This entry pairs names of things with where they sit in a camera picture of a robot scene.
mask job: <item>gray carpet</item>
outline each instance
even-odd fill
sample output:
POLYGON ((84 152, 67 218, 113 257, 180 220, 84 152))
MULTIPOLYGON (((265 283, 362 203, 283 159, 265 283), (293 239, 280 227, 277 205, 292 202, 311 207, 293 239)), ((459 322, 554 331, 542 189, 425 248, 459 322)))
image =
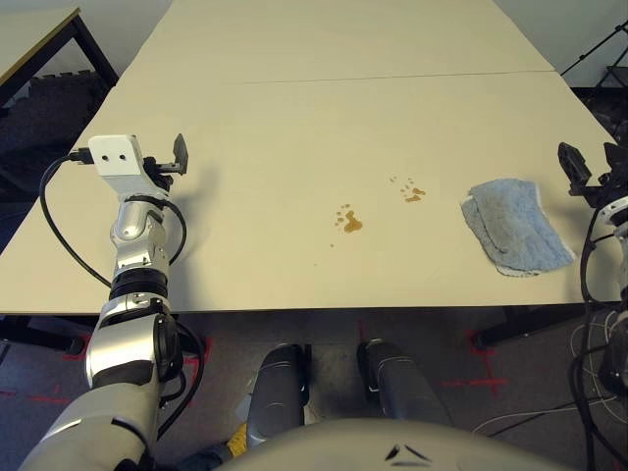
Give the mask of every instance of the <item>gray carpet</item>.
MULTIPOLYGON (((236 408, 251 390, 257 367, 280 342, 312 344, 309 414, 315 420, 378 414, 363 396, 355 364, 361 337, 394 341, 415 357, 461 429, 471 430, 493 416, 552 408, 571 400, 566 369, 571 358, 569 337, 577 323, 506 343, 483 356, 471 347, 468 334, 501 321, 499 309, 222 313, 185 315, 182 320, 209 339, 210 355, 192 406, 157 445, 157 456, 165 463, 176 463, 229 438, 240 423, 236 408), (497 386, 477 381, 489 378, 497 386)), ((36 319, 33 325, 88 333, 53 319, 36 319)), ((601 334, 596 332, 593 343, 600 341, 601 334)), ((11 346, 0 365, 2 470, 16 469, 67 401, 86 390, 82 366, 80 358, 11 346)), ((610 406, 625 416, 621 404, 610 406)), ((625 427, 600 406, 593 409, 601 429, 625 449, 625 427)), ((494 432, 516 420, 496 422, 481 432, 494 432)), ((582 427, 575 412, 544 416, 498 439, 584 469, 582 427)), ((608 454, 598 449, 599 469, 615 469, 608 454)))

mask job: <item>gray rag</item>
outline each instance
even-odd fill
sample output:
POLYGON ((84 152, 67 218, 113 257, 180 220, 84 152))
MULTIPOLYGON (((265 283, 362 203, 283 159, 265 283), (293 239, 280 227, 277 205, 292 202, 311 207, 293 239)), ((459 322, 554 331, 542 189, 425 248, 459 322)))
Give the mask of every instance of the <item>gray rag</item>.
POLYGON ((461 204, 464 219, 501 273, 538 275, 575 260, 543 214, 535 183, 493 180, 469 195, 461 204))

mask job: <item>white table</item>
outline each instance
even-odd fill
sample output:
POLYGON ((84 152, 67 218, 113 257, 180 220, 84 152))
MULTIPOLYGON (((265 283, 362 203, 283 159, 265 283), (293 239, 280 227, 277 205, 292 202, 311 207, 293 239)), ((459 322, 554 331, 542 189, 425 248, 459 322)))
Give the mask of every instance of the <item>white table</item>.
MULTIPOLYGON (((579 252, 591 211, 567 194, 556 148, 579 147, 597 175, 610 140, 602 127, 488 1, 371 0, 377 21, 353 15, 358 2, 338 3, 274 0, 259 11, 255 2, 176 2, 79 139, 135 133, 144 155, 167 161, 175 135, 185 136, 188 175, 172 196, 189 240, 171 271, 173 308, 581 300, 577 263, 500 275, 459 202, 495 178, 538 182, 549 220, 579 252), (384 5, 399 11, 386 16, 384 5), (333 39, 312 26, 319 18, 334 19, 333 39), (408 43, 379 47, 375 24, 389 44, 408 43), (439 51, 420 54, 425 43, 439 51), (426 191, 422 201, 404 201, 407 179, 426 191), (335 226, 347 203, 364 224, 351 234, 335 226)), ((117 201, 93 167, 66 164, 49 204, 78 253, 111 273, 117 201)), ((592 260, 600 298, 617 296, 615 260, 611 243, 592 260)), ((35 205, 0 256, 0 311, 93 313, 106 297, 35 205)))

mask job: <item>yellow object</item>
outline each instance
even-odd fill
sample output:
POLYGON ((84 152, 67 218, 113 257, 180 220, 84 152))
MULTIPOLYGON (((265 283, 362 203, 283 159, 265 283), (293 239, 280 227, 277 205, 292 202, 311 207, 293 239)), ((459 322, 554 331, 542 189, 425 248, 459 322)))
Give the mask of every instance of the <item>yellow object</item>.
POLYGON ((240 456, 246 451, 246 424, 242 424, 237 432, 229 439, 227 446, 234 458, 240 456))

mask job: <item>floor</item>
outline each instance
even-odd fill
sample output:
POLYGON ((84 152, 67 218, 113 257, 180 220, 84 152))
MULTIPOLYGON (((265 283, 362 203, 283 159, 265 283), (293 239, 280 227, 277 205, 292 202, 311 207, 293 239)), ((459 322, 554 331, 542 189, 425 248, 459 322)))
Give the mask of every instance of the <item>floor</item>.
MULTIPOLYGON (((66 93, 68 80, 49 78, 44 83, 48 88, 38 88, 43 95, 35 93, 21 108, 0 116, 0 170, 10 174, 9 182, 3 181, 7 187, 0 184, 0 251, 34 200, 36 181, 49 156, 70 148, 102 101, 102 90, 86 77, 74 77, 73 91, 66 93), (60 110, 56 133, 44 126, 48 122, 43 110, 51 107, 60 110), (20 119, 31 126, 19 126, 20 119), (2 130, 13 130, 13 134, 9 137, 2 130), (31 156, 31 167, 16 160, 23 152, 31 156), (15 186, 22 198, 12 201, 7 196, 15 192, 15 186)), ((598 113, 609 117, 608 125, 619 125, 617 131, 624 132, 623 117, 615 116, 618 108, 604 107, 600 101, 597 105, 598 113)), ((207 339, 209 362, 192 405, 157 444, 158 458, 167 463, 224 441, 236 430, 241 421, 236 409, 251 391, 263 357, 280 342, 312 344, 313 384, 308 404, 312 421, 377 415, 362 395, 354 360, 358 343, 369 338, 393 341, 415 357, 454 425, 461 429, 472 430, 495 416, 554 408, 571 400, 566 371, 572 357, 569 340, 578 322, 485 352, 473 348, 469 334, 503 321, 500 308, 207 313, 184 315, 182 321, 207 339)), ((602 315, 598 322, 603 322, 602 315)), ((89 335, 88 328, 58 319, 38 318, 32 325, 89 335)), ((595 328, 592 344, 599 344, 602 335, 603 330, 595 328)), ((574 341, 578 340, 576 332, 574 341)), ((186 371, 192 367, 186 365, 186 371)), ((597 395, 588 375, 587 383, 591 396, 597 395)), ((17 469, 63 408, 85 391, 81 355, 0 342, 0 470, 17 469)), ((170 404, 164 415, 174 405, 170 404)), ((620 418, 626 416, 625 404, 615 401, 609 407, 620 418)), ((594 406, 593 411, 609 439, 626 449, 625 425, 601 406, 594 406)), ((496 421, 480 433, 490 434, 518 420, 496 421)), ((582 427, 573 411, 545 415, 503 432, 497 439, 576 469, 585 466, 582 427)), ((598 450, 598 458, 599 469, 620 469, 606 452, 598 450)))

